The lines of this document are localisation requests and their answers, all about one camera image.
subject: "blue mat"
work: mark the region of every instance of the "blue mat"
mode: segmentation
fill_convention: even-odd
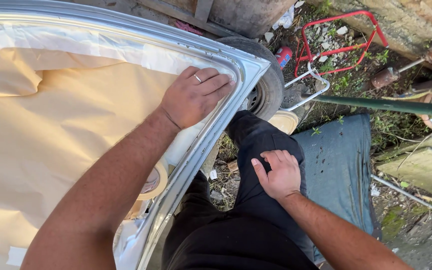
[[[308,197],[361,230],[372,234],[369,187],[371,129],[368,114],[344,117],[291,137],[306,158]],[[315,262],[323,256],[315,248]]]

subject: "dirt ground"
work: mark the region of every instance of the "dirt ground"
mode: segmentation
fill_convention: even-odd
[[[269,42],[264,37],[260,39],[260,42],[273,53],[281,46],[288,46],[293,51],[293,57],[283,69],[285,82],[295,78],[295,52],[298,48],[300,50],[303,44],[301,27],[309,21],[327,16],[324,6],[315,8],[306,4],[301,7],[300,11],[297,9],[295,13],[292,27],[288,29],[279,27],[275,31],[271,29],[274,37]],[[343,27],[347,28],[347,32],[338,34],[338,30]],[[327,50],[333,50],[338,47],[354,46],[367,38],[357,29],[350,28],[342,21],[309,27],[306,33],[312,40],[310,45],[313,53],[325,51],[321,47],[321,43],[324,42],[327,43],[326,47],[329,45]],[[371,76],[388,66],[400,67],[411,61],[375,43],[369,47],[368,52],[357,68],[324,75],[331,83],[331,88],[325,95],[374,99],[391,97],[403,93],[412,84],[432,79],[432,70],[417,65],[402,73],[398,81],[381,89],[375,89],[370,83]],[[357,62],[361,53],[362,50],[358,49],[329,57],[324,62],[316,60],[315,67],[318,72],[322,73],[338,67],[350,66]],[[306,65],[307,62],[299,64],[299,75],[307,70]],[[314,79],[303,79],[299,83],[301,85],[297,86],[298,88],[308,87],[312,93],[315,92]],[[292,95],[294,95],[292,91],[286,91],[285,101],[294,99]],[[362,107],[323,102],[311,102],[307,107],[310,109],[309,113],[304,115],[304,119],[295,131],[296,133],[333,120],[344,120],[347,115],[369,112],[372,137],[371,154],[373,156],[384,153],[389,147],[399,145],[405,140],[421,138],[430,132],[420,118],[413,114],[367,110]],[[231,173],[227,167],[227,163],[237,159],[237,149],[227,136],[221,139],[220,145],[219,154],[214,164],[218,179],[210,182],[211,198],[214,205],[220,210],[226,211],[234,205],[240,176],[238,172]],[[401,182],[398,179],[382,174],[381,177],[401,187]],[[432,212],[427,207],[378,182],[374,183],[374,188],[379,191],[378,196],[373,196],[373,205],[378,221],[382,225],[382,242],[415,269],[432,270]],[[432,197],[430,193],[416,187],[409,186],[405,189],[412,194],[420,193]]]

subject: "red metal frame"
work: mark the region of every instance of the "red metal frame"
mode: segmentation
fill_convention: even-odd
[[[322,23],[338,20],[338,19],[345,18],[345,17],[351,17],[351,16],[354,16],[354,15],[366,15],[366,16],[369,17],[369,19],[371,20],[372,24],[374,25],[374,30],[371,33],[371,35],[369,36],[368,42],[365,42],[365,43],[362,43],[362,44],[358,44],[358,45],[354,45],[354,46],[347,46],[347,47],[343,47],[343,48],[339,48],[339,49],[325,51],[325,52],[322,52],[319,56],[321,57],[321,56],[325,56],[325,55],[337,54],[337,53],[340,53],[340,52],[348,52],[348,51],[352,51],[352,50],[359,49],[359,48],[362,48],[362,47],[366,46],[364,48],[363,54],[361,55],[361,57],[359,58],[359,60],[357,61],[357,63],[354,66],[345,67],[345,68],[339,68],[339,69],[335,69],[335,70],[331,70],[331,71],[327,71],[327,72],[322,72],[322,73],[319,73],[319,75],[324,75],[324,74],[329,74],[329,73],[335,73],[335,72],[339,72],[339,71],[349,70],[349,69],[352,69],[355,66],[359,65],[361,63],[361,61],[363,60],[364,55],[368,51],[369,45],[373,41],[376,33],[378,33],[378,36],[381,39],[382,44],[386,48],[389,47],[389,44],[386,41],[385,35],[383,34],[383,32],[381,31],[381,28],[378,25],[378,21],[376,21],[374,15],[371,12],[369,12],[369,11],[358,10],[358,11],[354,11],[354,12],[350,12],[350,13],[347,13],[347,14],[342,14],[342,15],[338,15],[338,16],[334,16],[334,17],[330,17],[330,18],[326,18],[326,19],[321,19],[321,20],[317,20],[317,21],[311,21],[311,22],[305,24],[303,26],[303,28],[301,29],[301,34],[302,34],[302,38],[303,38],[304,44],[303,44],[303,48],[301,48],[301,52],[300,52],[299,57],[297,59],[296,68],[294,69],[294,76],[295,77],[298,77],[298,66],[299,66],[300,62],[308,60],[310,63],[312,63],[314,61],[313,57],[316,56],[316,55],[313,55],[311,53],[311,49],[309,47],[308,39],[306,38],[306,33],[304,33],[304,30],[307,27],[310,27],[310,26],[313,26],[313,25],[316,25],[316,24],[322,24]],[[298,50],[299,50],[299,41],[297,43],[296,53],[298,53]]]

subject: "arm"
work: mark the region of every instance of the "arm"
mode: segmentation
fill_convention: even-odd
[[[258,159],[251,160],[261,186],[306,232],[334,269],[411,269],[375,238],[303,196],[298,161],[288,151],[267,151],[261,157],[271,165],[266,174]]]
[[[206,117],[234,84],[213,68],[184,70],[159,107],[64,195],[31,242],[21,269],[116,269],[113,237],[154,165],[177,133]]]

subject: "hand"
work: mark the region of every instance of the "hand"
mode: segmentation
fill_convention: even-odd
[[[271,171],[267,174],[258,159],[251,159],[251,163],[259,183],[269,197],[279,201],[300,193],[301,173],[298,161],[293,155],[287,150],[273,150],[262,152],[261,157],[271,166]]]
[[[182,130],[207,117],[235,84],[229,75],[219,74],[215,68],[190,66],[166,90],[159,107]]]

